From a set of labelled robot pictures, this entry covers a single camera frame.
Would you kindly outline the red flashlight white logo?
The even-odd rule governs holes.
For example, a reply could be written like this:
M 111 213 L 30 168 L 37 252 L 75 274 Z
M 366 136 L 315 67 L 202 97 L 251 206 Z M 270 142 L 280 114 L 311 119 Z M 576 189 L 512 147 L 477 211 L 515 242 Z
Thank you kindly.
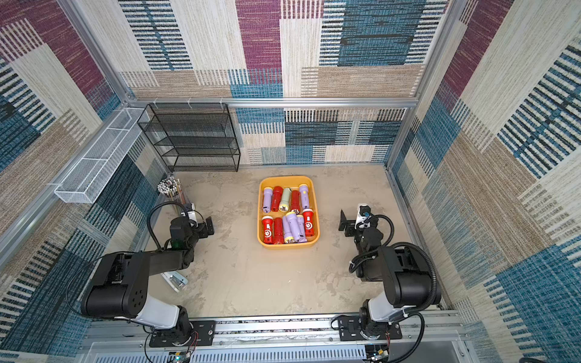
M 314 230 L 315 213 L 311 209 L 305 209 L 303 210 L 302 216 L 304 218 L 305 236 L 313 237 L 315 235 Z

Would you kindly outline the purple flashlight group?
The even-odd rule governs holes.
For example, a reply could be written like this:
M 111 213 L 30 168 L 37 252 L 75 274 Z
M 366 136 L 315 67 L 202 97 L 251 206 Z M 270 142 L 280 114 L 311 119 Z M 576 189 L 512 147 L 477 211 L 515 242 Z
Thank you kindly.
M 302 210 L 310 208 L 309 191 L 307 184 L 299 185 L 300 205 Z

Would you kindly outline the red flashlight group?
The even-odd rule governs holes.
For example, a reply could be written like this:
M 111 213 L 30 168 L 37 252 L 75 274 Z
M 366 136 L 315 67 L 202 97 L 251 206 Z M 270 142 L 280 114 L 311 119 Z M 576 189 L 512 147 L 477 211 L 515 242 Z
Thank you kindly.
M 282 218 L 275 218 L 273 225 L 273 243 L 283 244 L 284 243 L 284 225 Z
M 295 214 L 301 213 L 300 192 L 298 190 L 291 191 L 290 211 L 294 212 Z

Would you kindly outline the yellow plastic storage tray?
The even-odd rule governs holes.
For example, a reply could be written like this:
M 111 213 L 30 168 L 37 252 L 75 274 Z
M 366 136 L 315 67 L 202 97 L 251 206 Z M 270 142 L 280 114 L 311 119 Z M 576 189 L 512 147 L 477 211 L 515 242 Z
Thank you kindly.
M 308 188 L 309 188 L 309 198 L 310 198 L 310 209 L 313 210 L 313 212 L 315 213 L 315 217 L 314 217 L 314 230 L 315 230 L 315 235 L 313 237 L 307 237 L 307 242 L 305 243 L 299 243 L 299 242 L 293 242 L 292 244 L 264 244 L 263 243 L 263 226 L 262 226 L 262 218 L 263 216 L 272 216 L 273 219 L 275 218 L 282 218 L 283 216 L 286 216 L 287 213 L 290 212 L 290 210 L 288 212 L 281 212 L 280 210 L 278 212 L 270 212 L 270 213 L 264 213 L 262 210 L 262 205 L 263 205 L 263 189 L 265 187 L 271 187 L 272 189 L 274 189 L 275 186 L 281 186 L 283 189 L 284 188 L 290 188 L 291 190 L 298 190 L 299 191 L 299 185 L 301 184 L 307 184 Z M 316 201 L 316 193 L 315 193 L 315 189 L 314 189 L 314 184 L 313 181 L 311 180 L 311 178 L 305 176 L 305 175 L 292 175 L 292 176 L 275 176 L 275 177 L 269 177 L 269 178 L 265 178 L 263 181 L 261 181 L 260 183 L 260 189 L 259 189 L 259 197 L 258 197 L 258 217 L 257 217 L 257 238 L 258 241 L 260 242 L 261 245 L 263 245 L 266 248 L 269 249 L 274 249 L 274 250 L 284 250 L 284 249 L 294 249 L 294 248 L 306 248 L 306 247 L 311 247 L 313 246 L 320 238 L 320 225 L 319 225 L 319 214 L 318 214 L 318 207 L 317 207 L 317 201 Z

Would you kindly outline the pale green flashlight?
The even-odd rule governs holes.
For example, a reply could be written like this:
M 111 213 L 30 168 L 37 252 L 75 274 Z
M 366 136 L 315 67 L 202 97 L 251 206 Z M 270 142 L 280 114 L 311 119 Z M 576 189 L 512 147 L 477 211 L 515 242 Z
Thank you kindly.
M 281 201 L 279 203 L 278 209 L 281 212 L 288 212 L 290 210 L 290 205 L 291 205 L 291 195 L 292 195 L 292 190 L 290 188 L 284 188 L 282 195 L 281 195 Z

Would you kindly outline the dark red flashlight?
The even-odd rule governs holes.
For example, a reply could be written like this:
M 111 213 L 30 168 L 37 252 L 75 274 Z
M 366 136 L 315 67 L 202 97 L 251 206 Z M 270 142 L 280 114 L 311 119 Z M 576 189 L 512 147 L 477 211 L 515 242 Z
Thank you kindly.
M 281 198 L 283 194 L 283 188 L 281 186 L 275 186 L 272 193 L 271 211 L 278 212 L 281 203 Z

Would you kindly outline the purple flashlight yellow rim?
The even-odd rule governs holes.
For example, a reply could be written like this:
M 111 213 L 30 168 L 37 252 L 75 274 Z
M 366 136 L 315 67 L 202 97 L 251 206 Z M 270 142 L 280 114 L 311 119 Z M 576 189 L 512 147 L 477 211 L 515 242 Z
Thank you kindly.
M 297 243 L 300 240 L 300 227 L 298 224 L 297 215 L 294 211 L 290 211 L 286 214 L 286 219 L 287 223 L 289 224 L 293 239 Z

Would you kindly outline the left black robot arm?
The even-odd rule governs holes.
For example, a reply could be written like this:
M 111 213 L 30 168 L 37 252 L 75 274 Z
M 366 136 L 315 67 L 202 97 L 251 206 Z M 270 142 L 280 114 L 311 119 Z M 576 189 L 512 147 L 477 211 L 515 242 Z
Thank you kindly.
M 148 326 L 177 340 L 193 328 L 187 310 L 164 303 L 148 293 L 149 278 L 187 269 L 195 258 L 199 240 L 214 234 L 213 221 L 193 227 L 186 217 L 170 224 L 171 247 L 137 253 L 110 253 L 102 257 L 81 303 L 81 313 L 96 319 L 126 319 Z

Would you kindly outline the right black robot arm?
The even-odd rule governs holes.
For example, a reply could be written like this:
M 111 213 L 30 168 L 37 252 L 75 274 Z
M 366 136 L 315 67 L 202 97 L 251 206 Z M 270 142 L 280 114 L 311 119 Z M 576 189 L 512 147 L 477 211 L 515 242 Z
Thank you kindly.
M 359 206 L 355 219 L 340 213 L 338 227 L 352 237 L 358 254 L 349 272 L 364 282 L 381 282 L 383 291 L 366 300 L 359 310 L 361 335 L 383 339 L 395 325 L 441 301 L 442 291 L 431 257 L 419 246 L 395 242 L 395 225 L 388 216 Z

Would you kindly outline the black mesh shelf rack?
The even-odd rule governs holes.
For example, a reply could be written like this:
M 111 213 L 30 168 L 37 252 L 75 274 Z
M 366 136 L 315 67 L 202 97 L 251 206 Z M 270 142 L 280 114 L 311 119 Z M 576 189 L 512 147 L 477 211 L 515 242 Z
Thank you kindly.
M 220 103 L 150 103 L 138 125 L 171 172 L 238 171 L 235 125 Z

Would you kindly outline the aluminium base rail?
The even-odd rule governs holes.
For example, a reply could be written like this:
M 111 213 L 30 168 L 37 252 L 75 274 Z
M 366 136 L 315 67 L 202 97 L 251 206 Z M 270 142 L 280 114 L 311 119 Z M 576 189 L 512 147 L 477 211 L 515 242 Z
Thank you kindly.
M 95 322 L 77 362 L 372 362 L 401 357 L 422 341 L 409 362 L 476 362 L 458 313 L 432 310 L 408 319 L 379 340 L 358 332 L 353 313 L 196 318 L 197 344 L 154 346 L 148 330 L 128 322 Z

